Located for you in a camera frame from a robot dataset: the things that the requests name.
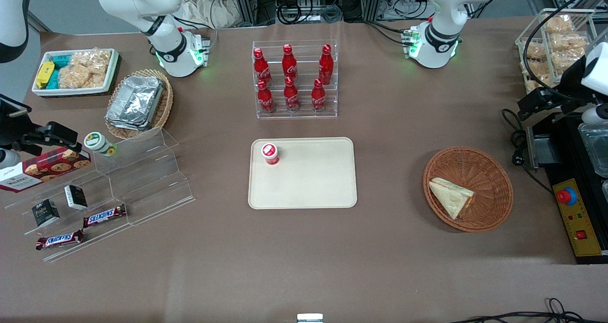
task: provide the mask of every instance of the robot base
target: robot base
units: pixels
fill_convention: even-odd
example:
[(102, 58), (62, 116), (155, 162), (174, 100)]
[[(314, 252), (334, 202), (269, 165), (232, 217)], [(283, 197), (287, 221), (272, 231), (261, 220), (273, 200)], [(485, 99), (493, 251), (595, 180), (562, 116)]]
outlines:
[(186, 38), (186, 48), (184, 52), (178, 56), (176, 61), (163, 61), (156, 54), (161, 67), (167, 70), (167, 73), (173, 77), (186, 77), (195, 72), (201, 66), (206, 66), (209, 60), (209, 40), (203, 41), (200, 35), (193, 35), (188, 31), (182, 32)]
[(423, 22), (419, 26), (412, 26), (409, 30), (401, 34), (401, 41), (404, 44), (403, 52), (406, 57), (415, 59), (420, 65), (427, 68), (440, 68), (447, 64), (451, 57), (456, 54), (456, 42), (452, 47), (448, 47), (445, 52), (437, 52), (435, 47), (428, 43), (424, 31), (430, 23)]

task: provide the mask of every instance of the brown table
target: brown table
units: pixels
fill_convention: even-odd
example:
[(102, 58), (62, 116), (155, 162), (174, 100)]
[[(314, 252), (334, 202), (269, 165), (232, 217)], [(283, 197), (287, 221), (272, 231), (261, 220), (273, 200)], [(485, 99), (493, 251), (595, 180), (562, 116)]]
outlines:
[[(209, 67), (171, 78), (167, 130), (196, 201), (46, 264), (19, 214), (1, 222), (0, 313), (9, 322), (252, 322), (321, 312), (329, 323), (441, 323), (479, 314), (567, 310), (608, 320), (608, 266), (576, 266), (553, 199), (511, 165), (500, 109), (524, 96), (513, 42), (530, 18), (471, 20), (449, 65), (422, 68), (363, 24), (339, 35), (340, 113), (256, 119), (253, 40), (312, 39), (322, 25), (227, 29)], [(408, 27), (402, 23), (396, 27)], [(42, 49), (116, 48), (119, 79), (158, 68), (141, 34), (43, 34)], [(105, 131), (108, 97), (43, 100), (32, 119)], [(347, 136), (359, 201), (351, 209), (252, 210), (250, 144), (264, 137)], [(442, 148), (484, 150), (506, 169), (515, 202), (491, 232), (460, 233), (430, 210), (424, 166)]]

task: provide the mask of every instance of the yellow control panel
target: yellow control panel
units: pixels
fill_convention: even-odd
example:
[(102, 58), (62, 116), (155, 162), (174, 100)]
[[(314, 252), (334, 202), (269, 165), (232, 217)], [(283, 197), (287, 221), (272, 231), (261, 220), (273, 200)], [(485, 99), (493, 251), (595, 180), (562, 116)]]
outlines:
[(589, 221), (585, 205), (574, 179), (553, 186), (562, 220), (568, 232), (574, 254), (578, 257), (600, 256), (598, 238)]

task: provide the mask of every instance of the woven basket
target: woven basket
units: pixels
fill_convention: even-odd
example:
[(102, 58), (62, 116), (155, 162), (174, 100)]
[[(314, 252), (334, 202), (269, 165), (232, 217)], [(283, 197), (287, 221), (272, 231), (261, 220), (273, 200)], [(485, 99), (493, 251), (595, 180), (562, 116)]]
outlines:
[[(156, 107), (156, 112), (154, 113), (154, 120), (152, 120), (152, 126), (150, 126), (150, 129), (156, 128), (156, 127), (163, 127), (165, 125), (165, 123), (167, 123), (167, 119), (169, 118), (169, 113), (171, 112), (171, 106), (173, 106), (173, 89), (171, 88), (171, 84), (169, 83), (169, 80), (167, 80), (167, 77), (165, 75), (163, 75), (161, 72), (159, 72), (157, 70), (149, 70), (149, 69), (135, 71), (134, 73), (130, 74), (129, 76), (145, 76), (145, 77), (154, 76), (154, 77), (161, 79), (165, 83), (165, 87), (163, 88), (162, 93), (161, 93), (161, 100), (158, 102), (158, 107)], [(122, 86), (122, 83), (124, 82), (124, 80), (126, 80), (126, 77), (122, 81), (120, 81), (120, 84), (117, 85), (116, 88), (114, 88), (114, 92), (112, 93), (112, 97), (110, 98), (110, 101), (108, 104), (108, 109), (112, 105), (112, 102), (114, 102), (114, 99), (116, 98), (116, 94), (117, 94), (118, 90), (120, 89), (120, 87)], [(141, 133), (141, 131), (137, 131), (137, 130), (126, 130), (124, 128), (114, 127), (111, 124), (109, 124), (109, 122), (107, 120), (106, 120), (106, 126), (108, 126), (108, 130), (110, 131), (110, 133), (112, 133), (113, 136), (119, 137), (121, 139), (128, 139), (128, 138), (134, 137), (135, 135), (138, 135)]]
[[(457, 220), (452, 219), (432, 193), (428, 182), (435, 177), (475, 191), (473, 200)], [(485, 152), (452, 147), (428, 161), (423, 176), (424, 196), (433, 211), (450, 226), (465, 232), (486, 232), (503, 223), (513, 206), (513, 188), (502, 167)]]

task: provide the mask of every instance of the acrylic bottle rack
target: acrylic bottle rack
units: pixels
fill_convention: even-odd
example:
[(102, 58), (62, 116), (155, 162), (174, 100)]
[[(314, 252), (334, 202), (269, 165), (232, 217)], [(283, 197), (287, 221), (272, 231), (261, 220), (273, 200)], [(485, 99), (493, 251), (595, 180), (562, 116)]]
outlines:
[[(293, 55), (298, 65), (298, 100), (300, 100), (300, 110), (291, 113), (285, 104), (285, 76), (283, 75), (283, 46), (291, 44)], [(324, 44), (332, 46), (332, 58), (334, 59), (334, 71), (330, 84), (324, 85), (325, 89), (325, 111), (321, 114), (313, 112), (311, 92), (313, 91), (314, 79), (319, 77), (319, 59), (321, 58)], [(305, 41), (254, 41), (253, 48), (261, 48), (264, 58), (267, 60), (272, 76), (272, 85), (268, 87), (272, 92), (276, 112), (269, 114), (260, 110), (257, 97), (257, 77), (253, 63), (256, 60), (252, 49), (252, 72), (254, 99), (256, 101), (256, 114), (258, 119), (321, 119), (337, 117), (338, 115), (338, 41), (335, 39), (326, 40), (305, 40)]]

